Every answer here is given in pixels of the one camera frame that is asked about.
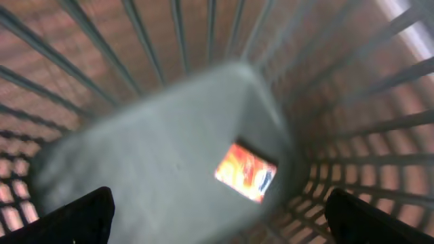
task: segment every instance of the laundry basket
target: laundry basket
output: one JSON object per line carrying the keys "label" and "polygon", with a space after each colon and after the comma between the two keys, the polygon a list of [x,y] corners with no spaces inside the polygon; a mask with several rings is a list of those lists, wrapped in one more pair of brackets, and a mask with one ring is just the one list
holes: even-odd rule
{"label": "laundry basket", "polygon": [[[336,188],[434,236],[429,0],[5,0],[0,224],[99,186],[109,243],[333,243]],[[238,139],[262,204],[214,179]]]}

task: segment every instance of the basket bottom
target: basket bottom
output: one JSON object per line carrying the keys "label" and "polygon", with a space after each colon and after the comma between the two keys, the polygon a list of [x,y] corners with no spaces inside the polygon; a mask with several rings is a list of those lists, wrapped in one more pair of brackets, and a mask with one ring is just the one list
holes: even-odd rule
{"label": "basket bottom", "polygon": [[[239,138],[277,160],[262,204],[214,178]],[[307,165],[293,158],[290,133],[262,77],[231,63],[43,148],[30,184],[42,214],[110,187],[116,210],[109,243],[211,243],[303,187]]]}

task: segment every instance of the colorful paper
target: colorful paper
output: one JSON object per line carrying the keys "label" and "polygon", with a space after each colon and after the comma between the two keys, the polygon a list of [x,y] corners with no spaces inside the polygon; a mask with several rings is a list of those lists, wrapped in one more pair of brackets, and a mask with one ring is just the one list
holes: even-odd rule
{"label": "colorful paper", "polygon": [[276,172],[275,165],[232,144],[214,175],[217,180],[260,203]]}

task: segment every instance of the plastic basket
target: plastic basket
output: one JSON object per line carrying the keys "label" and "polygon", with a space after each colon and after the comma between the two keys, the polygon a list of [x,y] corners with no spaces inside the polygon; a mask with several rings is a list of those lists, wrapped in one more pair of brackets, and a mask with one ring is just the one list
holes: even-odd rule
{"label": "plastic basket", "polygon": [[3,1],[3,233],[37,219],[39,196],[26,189],[37,152],[192,73],[240,60],[284,115],[288,160],[304,187],[213,241],[333,242],[323,207],[335,187],[434,236],[431,9],[427,0]]}

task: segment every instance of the plastic bar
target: plastic bar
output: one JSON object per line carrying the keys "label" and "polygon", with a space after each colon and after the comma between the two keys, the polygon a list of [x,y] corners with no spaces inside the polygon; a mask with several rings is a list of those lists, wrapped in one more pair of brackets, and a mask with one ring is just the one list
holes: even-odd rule
{"label": "plastic bar", "polygon": [[352,157],[352,158],[342,158],[342,159],[324,159],[324,160],[314,160],[318,163],[327,162],[330,165],[371,165],[375,162],[375,165],[396,165],[404,167],[407,165],[434,165],[434,155],[432,154],[413,154],[413,155],[385,155],[385,156],[366,156],[366,157]]}
{"label": "plastic bar", "polygon": [[19,74],[15,73],[14,71],[4,67],[3,65],[0,65],[0,77],[12,82],[15,85],[18,85],[24,89],[27,89],[29,91],[32,91],[40,96],[43,96],[45,98],[48,98],[52,102],[59,104],[63,107],[65,107],[68,110],[71,110],[78,115],[92,118],[93,115],[82,110],[81,108],[75,106],[73,103],[69,102],[68,100],[65,100],[64,98],[61,98],[59,95],[56,95],[46,88],[44,88],[41,85],[38,85],[34,83],[33,81],[30,81],[26,79],[25,77],[20,76]]}
{"label": "plastic bar", "polygon": [[307,235],[303,240],[301,240],[299,243],[312,243],[311,241],[313,241],[313,239],[317,238],[318,236],[319,234],[313,231],[309,235]]}
{"label": "plastic bar", "polygon": [[18,139],[22,142],[35,142],[39,145],[43,145],[43,144],[47,143],[45,141],[45,139],[42,137],[33,137],[33,136],[29,136],[29,135],[24,135],[24,134],[17,134],[14,131],[4,130],[4,129],[0,130],[0,136],[2,138],[8,139],[8,140],[14,138],[14,139]]}
{"label": "plastic bar", "polygon": [[[306,85],[295,87],[294,91],[288,94],[287,100],[284,103],[290,105],[299,96],[301,96],[302,94],[306,94],[312,87],[315,87],[316,85],[324,81],[326,78],[328,78],[335,70],[342,68],[343,66],[351,63],[357,58],[364,57],[365,55],[369,54],[372,50],[377,48],[381,43],[384,43],[385,41],[389,40],[391,37],[400,33],[405,28],[411,26],[419,19],[420,19],[420,13],[415,8],[412,7],[409,10],[405,11],[403,14],[401,14],[400,16],[392,20],[387,27],[380,30],[376,35],[374,35],[374,37],[372,37],[366,44],[356,48],[349,54],[345,55],[343,58],[340,58],[337,62],[331,64],[323,71],[319,72],[318,75],[316,75],[315,78],[308,81]],[[275,82],[279,75],[280,74],[278,74],[275,78],[273,78],[272,81]]]}
{"label": "plastic bar", "polygon": [[60,0],[63,9],[69,16],[80,26],[81,30],[89,37],[92,43],[100,50],[100,52],[111,62],[121,75],[127,86],[138,95],[142,94],[141,89],[128,72],[127,68],[121,63],[110,45],[104,40],[98,29],[92,24],[92,21],[81,9],[80,5],[75,0]]}
{"label": "plastic bar", "polygon": [[301,197],[302,197],[301,203],[302,203],[303,201],[310,200],[310,201],[312,202],[313,206],[315,206],[315,205],[320,205],[320,206],[322,206],[322,207],[326,206],[326,202],[323,201],[323,198],[321,198],[321,197],[315,197],[315,198],[313,198],[312,195],[307,194],[307,193],[302,193],[302,194],[301,194]]}
{"label": "plastic bar", "polygon": [[296,228],[292,229],[291,231],[288,231],[287,232],[287,236],[293,237],[294,235],[296,235],[298,232],[300,232],[304,228],[306,228],[306,226],[304,226],[303,224],[301,224],[301,225],[297,226]]}
{"label": "plastic bar", "polygon": [[276,228],[274,228],[271,224],[269,223],[263,223],[263,225],[265,226],[267,232],[269,235],[271,235],[272,237],[275,237],[276,239],[282,241],[283,243],[287,242],[288,240],[285,239],[285,237],[283,237],[279,230],[277,230]]}
{"label": "plastic bar", "polygon": [[245,0],[238,0],[237,10],[235,12],[235,18],[233,20],[231,36],[229,37],[229,42],[226,47],[226,58],[232,54],[232,49],[235,44],[235,40],[238,38],[238,29],[241,22],[241,15],[243,14]]}
{"label": "plastic bar", "polygon": [[106,92],[102,91],[95,83],[85,76],[76,66],[69,62],[62,54],[57,52],[52,46],[48,45],[42,38],[36,35],[29,27],[25,26],[11,12],[0,6],[0,24],[28,43],[40,54],[58,65],[61,69],[67,72],[70,76],[76,78],[78,82],[98,94],[101,98],[112,104],[117,105],[114,100]]}
{"label": "plastic bar", "polygon": [[348,0],[344,7],[342,7],[342,9],[336,15],[334,15],[333,20],[327,26],[322,28],[314,37],[312,37],[309,43],[297,53],[297,56],[293,60],[289,61],[288,64],[277,73],[288,73],[296,65],[300,64],[307,57],[309,57],[309,55],[312,54],[317,47],[319,47],[319,44],[330,37],[333,32],[344,22],[345,18],[362,2],[362,0]]}
{"label": "plastic bar", "polygon": [[291,38],[292,34],[296,30],[298,26],[300,26],[304,16],[312,9],[314,4],[318,0],[305,0],[301,1],[300,7],[294,11],[294,16],[289,21],[289,24],[285,27],[285,29],[280,32],[280,35],[277,36],[276,42],[270,45],[265,51],[265,55],[263,58],[259,59],[255,66],[259,67],[262,70],[265,64],[275,55],[277,49],[282,45],[285,40]]}
{"label": "plastic bar", "polygon": [[268,15],[270,14],[271,9],[273,8],[275,0],[267,0],[267,2],[262,7],[262,11],[259,15],[259,17],[256,20],[255,26],[253,27],[253,30],[250,33],[249,39],[244,47],[243,53],[241,55],[242,60],[247,60],[249,58],[250,51],[253,48],[253,43],[255,42],[260,29],[264,25],[265,20],[267,19]]}
{"label": "plastic bar", "polygon": [[3,231],[5,232],[5,235],[8,235],[11,233],[11,230],[7,227],[6,219],[5,219],[5,216],[3,216],[3,214],[0,214],[0,224],[2,226],[4,226]]}
{"label": "plastic bar", "polygon": [[149,39],[149,35],[145,29],[145,26],[143,25],[143,21],[140,18],[140,14],[138,13],[136,5],[134,4],[134,0],[123,0],[122,2],[125,12],[127,13],[128,18],[130,18],[134,30],[137,33],[137,37],[142,44],[148,59],[151,61],[155,72],[157,73],[160,84],[165,85],[165,78],[160,67],[157,54],[155,53],[155,49],[152,46],[152,42]]}
{"label": "plastic bar", "polygon": [[208,0],[208,63],[212,63],[214,50],[214,25],[216,22],[216,0]]}
{"label": "plastic bar", "polygon": [[48,128],[56,129],[62,133],[69,131],[69,129],[67,129],[65,126],[58,125],[57,123],[54,123],[53,121],[48,121],[48,120],[42,119],[41,117],[36,116],[36,115],[30,115],[30,114],[28,114],[22,110],[12,109],[12,108],[5,106],[3,104],[0,104],[0,113],[12,115],[18,119],[31,121],[37,125],[44,125]]}
{"label": "plastic bar", "polygon": [[424,232],[428,228],[430,221],[431,221],[430,215],[424,214],[419,224],[416,226],[416,229],[418,229],[420,232]]}
{"label": "plastic bar", "polygon": [[172,1],[172,18],[175,25],[176,37],[178,38],[178,44],[181,53],[181,63],[184,67],[186,74],[190,73],[189,61],[187,58],[186,45],[185,45],[185,32],[184,25],[182,24],[182,11],[180,0]]}
{"label": "plastic bar", "polygon": [[377,122],[375,125],[368,127],[357,129],[355,131],[349,131],[345,133],[339,133],[334,135],[328,135],[321,138],[315,138],[306,144],[316,144],[328,140],[335,139],[351,139],[356,136],[366,136],[373,133],[381,133],[386,131],[392,131],[395,129],[407,129],[411,127],[415,127],[418,125],[424,125],[434,123],[434,110],[426,110],[421,113],[416,113],[412,115],[405,115],[398,119],[392,119],[389,121]]}
{"label": "plastic bar", "polygon": [[[323,184],[325,183],[325,181],[320,180],[319,183]],[[381,196],[382,198],[393,199],[395,201],[400,201],[402,203],[409,203],[412,205],[419,205],[419,206],[427,207],[429,209],[434,209],[434,206],[432,204],[434,202],[434,197],[431,196],[415,195],[415,194],[399,192],[395,190],[386,190],[386,189],[381,189],[377,186],[360,186],[356,184],[342,184],[339,182],[333,182],[332,186],[337,186],[343,189],[348,188],[352,190],[357,190],[358,192],[366,193],[369,195]]]}
{"label": "plastic bar", "polygon": [[318,225],[312,223],[311,221],[304,218],[304,216],[300,215],[299,213],[295,212],[293,209],[290,209],[289,207],[285,207],[285,210],[288,211],[293,216],[295,216],[297,220],[299,220],[302,224],[314,230],[316,233],[319,233],[321,236],[323,236],[328,240],[333,240],[332,235],[326,229],[321,228]]}
{"label": "plastic bar", "polygon": [[414,81],[415,79],[425,75],[429,75],[432,72],[434,72],[434,57],[419,62],[417,64],[414,64],[409,68],[403,69],[399,71],[397,74],[384,78],[382,81],[377,81],[365,90],[356,92],[354,94],[350,94],[341,99],[338,99],[337,101],[331,104],[328,104],[327,106],[317,109],[309,116],[307,116],[307,121],[310,121],[311,119],[315,118],[316,116],[319,116],[325,111],[333,109],[339,104],[345,104],[345,106],[349,106],[364,98],[367,98],[368,96],[377,94],[379,92],[383,92],[384,90],[387,90],[391,87],[398,86],[402,83]]}
{"label": "plastic bar", "polygon": [[[380,74],[376,70],[376,67],[373,67],[372,64],[370,64],[370,63],[368,63],[368,72],[371,73],[373,77],[380,76]],[[410,83],[409,85],[410,85],[410,87],[412,87],[416,91],[416,89],[415,89],[416,84],[417,83]],[[394,86],[392,84],[384,84],[384,85],[387,86],[385,89],[389,88],[388,85],[391,85],[391,87]],[[399,104],[399,98],[397,96],[395,96],[394,94],[385,94],[384,97],[388,100],[389,109],[392,112],[393,116],[403,117],[406,115],[405,112],[403,111],[402,106],[400,106],[400,104]],[[417,150],[422,151],[425,149],[424,148],[424,142],[418,133],[414,133],[414,131],[411,129],[404,129],[403,132],[407,137],[409,137],[409,139],[411,139],[411,141],[416,146]]]}
{"label": "plastic bar", "polygon": [[434,2],[432,0],[410,0],[423,14],[422,21],[428,27],[427,31],[434,38]]}
{"label": "plastic bar", "polygon": [[22,221],[23,226],[28,225],[29,224],[28,220],[27,220],[26,216],[24,215],[24,211],[22,210],[22,208],[20,206],[20,203],[23,202],[23,201],[25,201],[26,199],[22,199],[21,197],[19,197],[17,195],[17,193],[15,192],[15,188],[12,185],[12,181],[11,180],[7,180],[7,181],[5,181],[5,183],[9,187],[9,189],[11,189],[10,192],[11,192],[11,196],[12,196],[12,199],[13,199],[12,201],[15,203],[14,207],[17,210],[18,215],[20,216],[20,219]]}

